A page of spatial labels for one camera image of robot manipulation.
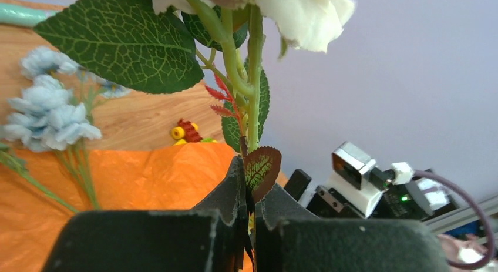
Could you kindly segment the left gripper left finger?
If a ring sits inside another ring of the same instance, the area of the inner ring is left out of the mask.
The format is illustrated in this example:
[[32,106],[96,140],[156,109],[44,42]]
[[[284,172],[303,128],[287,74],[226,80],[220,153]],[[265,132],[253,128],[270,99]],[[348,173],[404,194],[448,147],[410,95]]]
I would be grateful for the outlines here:
[[92,210],[71,217],[43,271],[238,271],[248,214],[243,162],[187,210]]

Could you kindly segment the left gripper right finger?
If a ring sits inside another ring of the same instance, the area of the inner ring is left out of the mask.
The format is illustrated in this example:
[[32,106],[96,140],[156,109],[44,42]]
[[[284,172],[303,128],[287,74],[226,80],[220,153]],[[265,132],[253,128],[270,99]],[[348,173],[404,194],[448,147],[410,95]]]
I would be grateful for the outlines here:
[[257,271],[449,271],[432,232],[413,220],[322,219],[275,184],[255,205]]

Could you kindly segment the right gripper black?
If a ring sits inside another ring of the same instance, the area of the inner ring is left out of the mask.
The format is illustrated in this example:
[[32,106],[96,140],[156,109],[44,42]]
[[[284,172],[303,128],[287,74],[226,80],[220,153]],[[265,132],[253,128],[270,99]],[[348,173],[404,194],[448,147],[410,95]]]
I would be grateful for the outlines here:
[[[361,218],[362,214],[333,188],[309,188],[311,177],[297,169],[284,189],[303,207],[322,218]],[[426,178],[392,186],[384,193],[370,218],[427,221],[456,210],[458,204],[446,189]]]

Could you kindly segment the orange yellow wrapping paper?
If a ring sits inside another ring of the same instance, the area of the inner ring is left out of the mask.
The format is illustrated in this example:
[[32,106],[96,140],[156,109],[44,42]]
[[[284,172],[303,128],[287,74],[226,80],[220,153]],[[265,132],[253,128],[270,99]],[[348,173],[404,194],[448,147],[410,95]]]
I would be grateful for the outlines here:
[[[189,143],[151,151],[91,150],[104,209],[189,209],[224,178],[234,151]],[[1,167],[1,270],[40,271],[72,212]]]

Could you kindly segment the blue grey flower stem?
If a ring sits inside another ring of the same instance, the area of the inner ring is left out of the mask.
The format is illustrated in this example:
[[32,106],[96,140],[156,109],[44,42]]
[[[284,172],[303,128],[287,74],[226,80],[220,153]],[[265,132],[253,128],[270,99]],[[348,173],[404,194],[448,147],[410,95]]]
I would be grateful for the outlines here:
[[20,142],[34,152],[52,152],[99,209],[90,171],[88,140],[99,140],[93,110],[131,90],[89,72],[62,52],[38,46],[19,61],[21,74],[32,85],[7,100],[12,112],[1,127],[3,139]]

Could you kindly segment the white rose stem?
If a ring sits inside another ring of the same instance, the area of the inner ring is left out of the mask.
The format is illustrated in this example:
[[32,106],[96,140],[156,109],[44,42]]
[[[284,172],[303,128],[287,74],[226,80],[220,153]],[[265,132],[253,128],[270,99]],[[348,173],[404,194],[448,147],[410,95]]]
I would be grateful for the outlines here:
[[213,72],[226,142],[242,154],[248,194],[272,188],[281,154],[259,140],[269,111],[263,20],[288,48],[325,53],[354,0],[77,0],[34,30],[89,71],[133,90],[171,94]]

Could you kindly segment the flower bouquet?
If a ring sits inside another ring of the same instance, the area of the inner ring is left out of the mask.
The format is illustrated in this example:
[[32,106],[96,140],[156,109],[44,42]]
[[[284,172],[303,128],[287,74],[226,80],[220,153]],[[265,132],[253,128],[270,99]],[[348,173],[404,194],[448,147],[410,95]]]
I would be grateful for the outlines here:
[[28,168],[26,167],[26,161],[18,157],[16,153],[3,142],[1,142],[1,164],[11,169],[15,173],[17,173],[20,177],[22,177],[24,180],[29,182],[35,188],[40,190],[48,198],[56,201],[63,207],[72,211],[73,213],[79,212],[77,208],[73,207],[68,202],[61,199],[58,195],[50,191],[47,187],[45,187],[35,178],[33,178],[32,175],[29,173]]

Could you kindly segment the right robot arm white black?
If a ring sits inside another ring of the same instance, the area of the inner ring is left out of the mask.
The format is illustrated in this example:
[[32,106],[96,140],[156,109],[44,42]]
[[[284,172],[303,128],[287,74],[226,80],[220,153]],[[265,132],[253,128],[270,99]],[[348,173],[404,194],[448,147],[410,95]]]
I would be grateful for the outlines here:
[[[296,169],[284,189],[304,208],[322,218],[362,218],[347,199],[333,188],[309,187],[311,177]],[[370,215],[377,219],[412,219],[427,221],[457,209],[452,197],[438,184],[421,189],[428,179],[415,177],[411,182],[392,186],[383,194]]]

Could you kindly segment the pile of coloured toy blocks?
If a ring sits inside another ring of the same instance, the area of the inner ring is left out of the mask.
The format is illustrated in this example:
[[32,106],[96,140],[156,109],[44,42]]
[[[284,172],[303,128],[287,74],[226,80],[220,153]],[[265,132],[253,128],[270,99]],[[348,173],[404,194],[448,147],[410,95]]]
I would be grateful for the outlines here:
[[210,137],[202,137],[198,132],[198,126],[189,120],[180,119],[170,131],[170,136],[176,141],[173,145],[186,143],[217,142]]

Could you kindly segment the teal handheld tool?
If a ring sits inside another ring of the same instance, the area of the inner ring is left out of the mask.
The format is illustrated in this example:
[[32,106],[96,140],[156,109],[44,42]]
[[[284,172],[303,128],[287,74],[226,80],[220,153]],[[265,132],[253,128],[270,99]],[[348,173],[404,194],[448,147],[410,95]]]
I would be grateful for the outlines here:
[[29,8],[1,2],[1,24],[33,28],[58,11]]

